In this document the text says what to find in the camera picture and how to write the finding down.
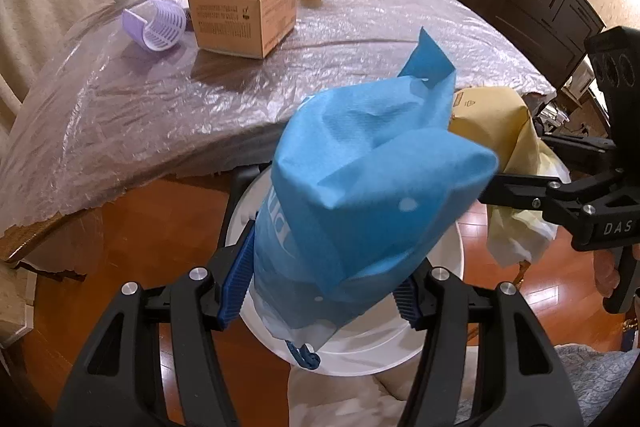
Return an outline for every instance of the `orange box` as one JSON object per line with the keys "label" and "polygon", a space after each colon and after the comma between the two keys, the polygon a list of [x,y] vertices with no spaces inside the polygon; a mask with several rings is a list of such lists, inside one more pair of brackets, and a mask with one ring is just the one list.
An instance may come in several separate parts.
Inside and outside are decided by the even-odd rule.
{"label": "orange box", "polygon": [[297,0],[188,0],[198,47],[264,58],[296,25]]}

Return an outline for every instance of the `table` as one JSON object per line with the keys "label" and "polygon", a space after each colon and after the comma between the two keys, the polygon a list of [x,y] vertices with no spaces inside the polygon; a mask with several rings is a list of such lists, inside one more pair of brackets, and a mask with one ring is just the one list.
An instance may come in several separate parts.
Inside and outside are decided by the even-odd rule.
{"label": "table", "polygon": [[396,76],[422,26],[458,70],[457,88],[555,93],[455,0],[300,0],[296,28],[265,60],[201,51],[193,32],[166,52],[144,51],[120,15],[145,16],[148,5],[112,4],[78,22],[40,72],[0,166],[0,233],[172,172],[266,162],[306,96]]}

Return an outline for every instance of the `human hand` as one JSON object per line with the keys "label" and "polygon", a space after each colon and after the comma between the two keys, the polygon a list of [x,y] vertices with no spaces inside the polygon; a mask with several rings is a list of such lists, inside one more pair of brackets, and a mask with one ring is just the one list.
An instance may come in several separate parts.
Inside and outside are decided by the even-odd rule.
{"label": "human hand", "polygon": [[[640,245],[633,246],[633,256],[640,261]],[[593,252],[593,274],[596,289],[603,297],[610,297],[620,284],[620,273],[616,269],[613,253],[609,250]]]}

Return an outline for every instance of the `wooden floor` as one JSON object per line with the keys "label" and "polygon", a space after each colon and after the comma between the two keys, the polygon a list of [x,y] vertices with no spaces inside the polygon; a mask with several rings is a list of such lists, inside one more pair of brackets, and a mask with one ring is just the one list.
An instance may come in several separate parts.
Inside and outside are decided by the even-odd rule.
{"label": "wooden floor", "polygon": [[[7,355],[49,407],[55,409],[86,336],[124,282],[135,280],[144,287],[170,283],[202,265],[216,249],[228,178],[203,180],[193,185],[158,180],[106,204],[105,256],[99,270],[82,283],[38,279],[34,330]],[[500,269],[484,245],[484,206],[472,206],[460,223],[465,280],[486,287],[512,280],[516,267]],[[619,348],[623,317],[604,312],[593,284],[592,255],[572,250],[564,230],[542,262],[530,268],[522,291],[553,343]],[[242,321],[215,333],[214,341],[241,424],[287,425],[288,364],[264,348]],[[182,422],[168,328],[161,330],[161,350],[170,418]]]}

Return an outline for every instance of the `blue bag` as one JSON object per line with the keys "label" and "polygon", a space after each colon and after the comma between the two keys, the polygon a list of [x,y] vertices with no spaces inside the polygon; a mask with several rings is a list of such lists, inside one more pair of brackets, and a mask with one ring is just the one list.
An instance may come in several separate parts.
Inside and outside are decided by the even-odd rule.
{"label": "blue bag", "polygon": [[447,131],[455,69],[422,30],[399,78],[319,92],[276,149],[255,225],[256,311],[319,349],[385,298],[471,206],[498,166]]}

